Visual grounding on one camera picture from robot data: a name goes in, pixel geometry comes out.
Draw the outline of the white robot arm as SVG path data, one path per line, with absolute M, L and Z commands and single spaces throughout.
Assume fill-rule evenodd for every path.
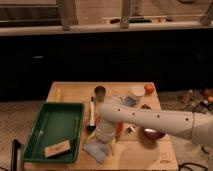
M 140 109 L 106 102 L 99 108 L 95 135 L 103 142 L 115 137 L 117 123 L 129 123 L 156 130 L 213 148 L 213 116 L 201 113 Z

